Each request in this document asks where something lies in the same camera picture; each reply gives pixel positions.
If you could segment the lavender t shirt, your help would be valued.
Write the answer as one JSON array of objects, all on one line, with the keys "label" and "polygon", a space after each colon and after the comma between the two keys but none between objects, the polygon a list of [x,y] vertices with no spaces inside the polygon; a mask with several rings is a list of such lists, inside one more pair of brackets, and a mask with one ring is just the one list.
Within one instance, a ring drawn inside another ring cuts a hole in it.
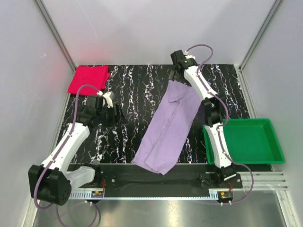
[{"label": "lavender t shirt", "polygon": [[193,87],[170,80],[133,163],[165,175],[178,161],[201,99]]}]

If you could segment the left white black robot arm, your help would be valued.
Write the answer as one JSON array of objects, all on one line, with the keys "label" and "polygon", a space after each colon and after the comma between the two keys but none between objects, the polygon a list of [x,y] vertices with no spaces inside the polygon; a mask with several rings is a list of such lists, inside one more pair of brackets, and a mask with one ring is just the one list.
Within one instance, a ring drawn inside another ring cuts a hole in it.
[{"label": "left white black robot arm", "polygon": [[102,174],[97,164],[84,164],[68,172],[68,167],[82,143],[91,132],[103,125],[112,127],[125,121],[120,106],[113,102],[113,92],[88,96],[85,106],[75,105],[74,119],[53,152],[40,165],[32,165],[28,171],[31,197],[37,208],[39,201],[64,205],[72,190],[86,184],[98,187]]}]

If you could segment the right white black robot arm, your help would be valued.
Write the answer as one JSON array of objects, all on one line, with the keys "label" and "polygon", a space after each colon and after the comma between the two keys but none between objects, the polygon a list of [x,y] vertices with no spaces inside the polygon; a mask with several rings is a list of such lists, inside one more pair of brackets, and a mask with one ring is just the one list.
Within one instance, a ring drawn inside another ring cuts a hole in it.
[{"label": "right white black robot arm", "polygon": [[170,79],[193,87],[201,99],[202,122],[214,154],[215,182],[219,187],[226,187],[237,174],[223,132],[223,127],[228,122],[228,119],[223,118],[228,115],[227,107],[208,84],[193,56],[177,50],[170,57],[173,63]]}]

